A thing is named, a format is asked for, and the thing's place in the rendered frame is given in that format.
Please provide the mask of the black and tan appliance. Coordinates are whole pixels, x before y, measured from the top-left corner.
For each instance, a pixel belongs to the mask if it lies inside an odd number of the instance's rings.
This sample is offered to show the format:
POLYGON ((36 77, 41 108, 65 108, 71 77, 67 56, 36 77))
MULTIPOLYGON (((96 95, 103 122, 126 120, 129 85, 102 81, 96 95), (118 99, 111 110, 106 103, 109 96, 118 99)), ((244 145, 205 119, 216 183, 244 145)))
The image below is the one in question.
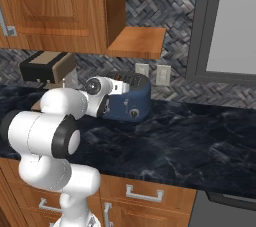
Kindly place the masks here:
POLYGON ((24 81, 43 83, 46 89, 78 87, 73 53, 37 51, 19 69, 24 81))

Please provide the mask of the wooden open shelf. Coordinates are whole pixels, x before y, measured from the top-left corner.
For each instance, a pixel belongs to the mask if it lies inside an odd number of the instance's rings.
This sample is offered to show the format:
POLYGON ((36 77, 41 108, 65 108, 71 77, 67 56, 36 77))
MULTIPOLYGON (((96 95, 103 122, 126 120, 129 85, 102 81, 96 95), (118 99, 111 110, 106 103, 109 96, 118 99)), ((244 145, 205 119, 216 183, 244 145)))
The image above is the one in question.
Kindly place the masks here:
POLYGON ((107 49, 108 56, 159 59, 166 29, 127 26, 107 49))

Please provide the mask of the wooden wall cupboard door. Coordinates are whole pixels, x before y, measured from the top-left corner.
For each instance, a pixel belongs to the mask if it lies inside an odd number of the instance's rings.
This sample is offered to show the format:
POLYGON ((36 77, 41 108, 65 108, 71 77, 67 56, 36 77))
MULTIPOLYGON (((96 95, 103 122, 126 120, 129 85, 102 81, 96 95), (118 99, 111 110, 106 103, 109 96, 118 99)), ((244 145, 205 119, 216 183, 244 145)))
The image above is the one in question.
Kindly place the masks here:
POLYGON ((103 0, 7 0, 17 35, 16 49, 103 53, 103 0))

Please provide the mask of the white wall outlet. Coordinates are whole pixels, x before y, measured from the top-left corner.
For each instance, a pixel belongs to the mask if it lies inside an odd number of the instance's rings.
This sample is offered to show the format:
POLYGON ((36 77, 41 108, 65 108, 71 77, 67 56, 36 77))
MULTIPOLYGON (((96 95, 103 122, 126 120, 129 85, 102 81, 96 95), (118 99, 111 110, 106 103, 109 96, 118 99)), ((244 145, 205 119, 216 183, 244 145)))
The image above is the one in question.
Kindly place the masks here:
POLYGON ((135 72, 143 74, 145 76, 149 76, 149 65, 142 64, 142 63, 136 63, 135 64, 135 72))
POLYGON ((156 74, 157 86, 168 86, 170 84, 171 67, 168 65, 158 65, 156 74))

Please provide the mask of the grey dishwasher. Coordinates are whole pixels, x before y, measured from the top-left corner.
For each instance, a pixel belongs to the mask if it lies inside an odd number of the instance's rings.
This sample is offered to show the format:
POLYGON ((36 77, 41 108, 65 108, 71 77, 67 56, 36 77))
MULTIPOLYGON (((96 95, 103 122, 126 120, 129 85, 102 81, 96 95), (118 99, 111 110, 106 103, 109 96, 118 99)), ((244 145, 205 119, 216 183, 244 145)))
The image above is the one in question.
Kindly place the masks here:
POLYGON ((188 227, 256 227, 256 212, 211 202, 198 190, 188 227))

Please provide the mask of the blue toaster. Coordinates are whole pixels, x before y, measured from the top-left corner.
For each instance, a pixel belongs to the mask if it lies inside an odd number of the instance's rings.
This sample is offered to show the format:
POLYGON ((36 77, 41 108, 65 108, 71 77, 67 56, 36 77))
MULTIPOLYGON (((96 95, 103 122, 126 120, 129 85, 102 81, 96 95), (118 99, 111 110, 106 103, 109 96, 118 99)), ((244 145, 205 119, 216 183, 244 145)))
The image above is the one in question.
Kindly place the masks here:
POLYGON ((151 83, 147 76, 140 73, 110 72, 109 78, 115 79, 116 74, 122 75, 122 80, 130 85, 130 91, 122 95, 109 97, 109 110, 103 115, 104 119, 127 122, 143 120, 151 103, 151 83))

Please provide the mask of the wooden base cupboard door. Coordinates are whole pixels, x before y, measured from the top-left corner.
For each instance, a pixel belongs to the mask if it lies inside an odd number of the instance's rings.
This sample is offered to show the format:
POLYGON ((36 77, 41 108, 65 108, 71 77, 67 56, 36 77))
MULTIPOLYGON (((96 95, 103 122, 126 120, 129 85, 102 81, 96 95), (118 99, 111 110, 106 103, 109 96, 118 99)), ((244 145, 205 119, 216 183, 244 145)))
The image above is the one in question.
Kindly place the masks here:
POLYGON ((109 218, 114 223, 114 227, 188 227, 189 225, 189 214, 118 201, 104 202, 112 204, 109 218))

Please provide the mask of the wooden drawer front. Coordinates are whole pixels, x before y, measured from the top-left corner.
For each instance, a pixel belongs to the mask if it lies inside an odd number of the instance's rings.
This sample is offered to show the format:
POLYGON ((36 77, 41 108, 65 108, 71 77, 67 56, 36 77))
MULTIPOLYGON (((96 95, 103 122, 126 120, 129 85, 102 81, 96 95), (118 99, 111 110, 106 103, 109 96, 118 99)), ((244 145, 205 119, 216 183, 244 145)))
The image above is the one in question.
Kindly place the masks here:
POLYGON ((190 214, 195 200, 194 189, 178 186, 134 180, 110 175, 101 175, 100 195, 104 199, 119 200, 154 208, 190 214), (133 192, 148 196, 156 196, 157 190, 163 190, 164 196, 161 203, 143 201, 126 197, 126 184, 133 185, 133 192))
MULTIPOLYGON (((41 199, 46 200, 45 205, 53 208, 60 208, 60 194, 57 192, 48 192, 33 188, 28 185, 18 185, 16 187, 16 194, 18 195, 23 206, 38 208, 41 199)), ((101 212, 100 194, 96 193, 88 198, 88 205, 94 214, 101 212)))

